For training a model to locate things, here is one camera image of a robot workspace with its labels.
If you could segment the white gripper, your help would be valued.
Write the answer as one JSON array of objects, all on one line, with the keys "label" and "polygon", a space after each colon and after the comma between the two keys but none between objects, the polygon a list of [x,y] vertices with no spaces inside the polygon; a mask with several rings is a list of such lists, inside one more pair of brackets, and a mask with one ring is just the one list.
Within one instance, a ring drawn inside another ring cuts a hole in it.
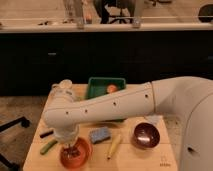
[{"label": "white gripper", "polygon": [[66,128],[55,128],[54,137],[55,139],[62,144],[70,144],[73,146],[78,139],[79,126],[74,124]]}]

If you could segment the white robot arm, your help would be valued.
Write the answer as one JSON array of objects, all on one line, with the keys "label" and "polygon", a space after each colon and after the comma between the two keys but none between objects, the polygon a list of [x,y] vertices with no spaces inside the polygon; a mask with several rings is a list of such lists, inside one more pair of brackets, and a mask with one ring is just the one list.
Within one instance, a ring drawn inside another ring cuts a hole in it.
[{"label": "white robot arm", "polygon": [[174,114],[182,122],[178,171],[213,171],[213,80],[162,79],[83,101],[69,88],[56,88],[43,120],[56,139],[71,142],[81,123],[157,114]]}]

